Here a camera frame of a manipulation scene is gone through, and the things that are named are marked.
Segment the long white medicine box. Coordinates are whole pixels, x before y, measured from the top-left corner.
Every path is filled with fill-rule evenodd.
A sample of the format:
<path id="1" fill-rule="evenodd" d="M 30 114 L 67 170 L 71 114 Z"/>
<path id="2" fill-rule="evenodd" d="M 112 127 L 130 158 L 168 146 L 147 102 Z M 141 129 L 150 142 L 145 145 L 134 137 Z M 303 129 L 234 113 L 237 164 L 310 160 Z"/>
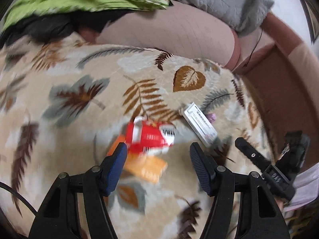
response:
<path id="1" fill-rule="evenodd" d="M 195 103 L 182 107 L 179 110 L 179 114 L 183 116 L 206 147 L 213 145 L 217 138 L 217 131 Z"/>

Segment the small pink crumpled paper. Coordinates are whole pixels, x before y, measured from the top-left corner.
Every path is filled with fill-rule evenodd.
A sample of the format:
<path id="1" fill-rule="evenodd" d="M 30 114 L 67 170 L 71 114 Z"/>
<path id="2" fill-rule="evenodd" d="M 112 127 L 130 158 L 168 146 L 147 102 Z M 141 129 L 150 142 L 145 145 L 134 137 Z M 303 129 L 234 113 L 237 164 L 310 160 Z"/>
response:
<path id="1" fill-rule="evenodd" d="M 215 113 L 209 113 L 206 115 L 206 117 L 210 123 L 214 123 L 217 119 L 217 115 Z"/>

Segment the orange flat box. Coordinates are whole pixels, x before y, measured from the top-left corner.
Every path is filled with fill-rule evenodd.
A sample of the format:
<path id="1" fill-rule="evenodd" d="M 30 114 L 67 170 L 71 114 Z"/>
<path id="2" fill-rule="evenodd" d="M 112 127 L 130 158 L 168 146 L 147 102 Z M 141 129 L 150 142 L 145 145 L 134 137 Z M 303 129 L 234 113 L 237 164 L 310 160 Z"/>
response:
<path id="1" fill-rule="evenodd" d="M 123 134 L 117 136 L 108 150 L 107 156 L 111 156 L 121 142 L 125 143 L 125 135 Z M 130 154 L 128 150 L 124 170 L 148 182 L 158 183 L 167 166 L 167 162 L 157 155 L 134 155 Z"/>

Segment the red crumpled wrapper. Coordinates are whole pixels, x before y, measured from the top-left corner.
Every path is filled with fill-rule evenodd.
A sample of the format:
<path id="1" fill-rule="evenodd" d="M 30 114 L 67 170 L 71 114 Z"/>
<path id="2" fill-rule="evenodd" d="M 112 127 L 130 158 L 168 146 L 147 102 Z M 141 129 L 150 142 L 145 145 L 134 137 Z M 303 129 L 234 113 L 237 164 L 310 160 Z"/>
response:
<path id="1" fill-rule="evenodd" d="M 130 154 L 166 154 L 174 144 L 175 133 L 173 124 L 137 116 L 127 125 L 125 143 Z"/>

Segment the leaf pattern fleece blanket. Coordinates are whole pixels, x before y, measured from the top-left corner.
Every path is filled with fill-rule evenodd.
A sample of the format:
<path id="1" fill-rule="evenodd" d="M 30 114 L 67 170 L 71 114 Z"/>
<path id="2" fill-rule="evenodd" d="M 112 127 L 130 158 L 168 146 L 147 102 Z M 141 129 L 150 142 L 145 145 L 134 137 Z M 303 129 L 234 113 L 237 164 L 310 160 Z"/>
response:
<path id="1" fill-rule="evenodd" d="M 105 203 L 119 238 L 198 238 L 213 200 L 189 156 L 198 137 L 179 115 L 190 103 L 213 115 L 214 153 L 231 171 L 255 170 L 238 137 L 273 159 L 245 83 L 215 62 L 76 34 L 46 45 L 24 37 L 1 50 L 1 181 L 38 208 L 59 173 L 100 164 L 129 121 L 167 121 L 175 141 L 159 182 L 124 172 Z"/>

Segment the pink beige pillow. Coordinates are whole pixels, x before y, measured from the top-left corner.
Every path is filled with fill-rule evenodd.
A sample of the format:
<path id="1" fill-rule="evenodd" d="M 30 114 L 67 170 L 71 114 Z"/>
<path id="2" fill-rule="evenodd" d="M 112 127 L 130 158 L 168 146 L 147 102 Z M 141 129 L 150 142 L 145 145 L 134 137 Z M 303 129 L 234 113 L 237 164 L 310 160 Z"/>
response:
<path id="1" fill-rule="evenodd" d="M 206 58 L 229 70 L 241 52 L 237 34 L 213 15 L 174 1 L 166 10 L 130 12 L 97 32 L 81 27 L 80 35 L 95 44 L 157 48 L 177 56 Z"/>

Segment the grey quilted cushion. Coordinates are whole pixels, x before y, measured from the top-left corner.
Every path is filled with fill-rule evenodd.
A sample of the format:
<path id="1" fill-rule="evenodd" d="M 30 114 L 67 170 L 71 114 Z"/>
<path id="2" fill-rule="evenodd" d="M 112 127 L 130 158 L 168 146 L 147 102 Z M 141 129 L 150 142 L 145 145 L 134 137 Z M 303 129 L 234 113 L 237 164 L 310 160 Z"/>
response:
<path id="1" fill-rule="evenodd" d="M 247 36 L 264 21 L 273 0 L 177 0 L 192 5 L 228 24 L 238 36 Z"/>

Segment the black cloth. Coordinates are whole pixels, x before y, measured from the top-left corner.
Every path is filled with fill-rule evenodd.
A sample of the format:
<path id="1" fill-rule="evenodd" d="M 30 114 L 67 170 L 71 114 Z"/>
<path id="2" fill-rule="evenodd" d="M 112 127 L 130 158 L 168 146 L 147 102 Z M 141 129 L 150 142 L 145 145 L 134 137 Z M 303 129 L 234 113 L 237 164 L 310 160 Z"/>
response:
<path id="1" fill-rule="evenodd" d="M 1 47 L 10 46 L 23 36 L 30 36 L 35 42 L 46 44 L 79 32 L 82 27 L 101 33 L 106 24 L 130 12 L 128 9 L 115 9 L 97 12 L 77 10 L 44 16 L 32 14 L 1 32 Z"/>

